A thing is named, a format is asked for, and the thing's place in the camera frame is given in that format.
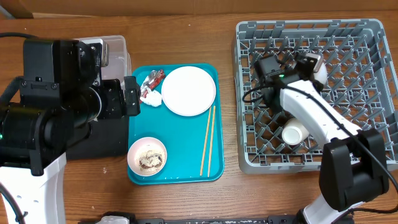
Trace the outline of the pink round plate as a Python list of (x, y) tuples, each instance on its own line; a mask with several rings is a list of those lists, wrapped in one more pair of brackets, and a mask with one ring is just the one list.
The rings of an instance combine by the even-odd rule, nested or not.
[(184, 66), (166, 75), (161, 95), (164, 104), (173, 113), (180, 116), (196, 116), (213, 104), (216, 85), (204, 69)]

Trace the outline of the cream white cup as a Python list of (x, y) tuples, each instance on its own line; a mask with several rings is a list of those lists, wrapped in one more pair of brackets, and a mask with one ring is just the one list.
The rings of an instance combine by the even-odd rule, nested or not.
[(298, 145), (308, 136), (308, 130), (297, 118), (289, 119), (282, 130), (282, 139), (289, 145)]

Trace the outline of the grey white bowl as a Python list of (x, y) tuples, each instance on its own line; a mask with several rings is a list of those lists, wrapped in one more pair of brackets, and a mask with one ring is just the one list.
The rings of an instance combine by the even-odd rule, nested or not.
[(324, 62), (321, 63), (320, 68), (318, 72), (315, 72), (313, 74), (314, 76), (314, 87), (317, 89), (318, 92), (321, 92), (326, 85), (327, 78), (328, 78), (328, 72), (326, 69), (326, 65)]

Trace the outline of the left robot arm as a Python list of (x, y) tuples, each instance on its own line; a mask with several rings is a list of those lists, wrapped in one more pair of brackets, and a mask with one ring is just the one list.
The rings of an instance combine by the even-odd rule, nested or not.
[(127, 153), (141, 89), (111, 79), (103, 39), (26, 36), (24, 74), (1, 95), (1, 196), (9, 223), (65, 223), (66, 163)]

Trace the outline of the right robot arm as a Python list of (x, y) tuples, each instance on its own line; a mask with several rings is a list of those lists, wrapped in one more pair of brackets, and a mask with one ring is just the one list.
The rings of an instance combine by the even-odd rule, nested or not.
[(362, 130), (322, 98), (328, 75), (320, 55), (296, 54), (292, 68), (268, 55), (254, 63), (254, 71), (266, 106), (298, 119), (323, 149), (321, 194), (298, 212), (296, 223), (349, 223), (349, 213), (388, 192), (383, 136)]

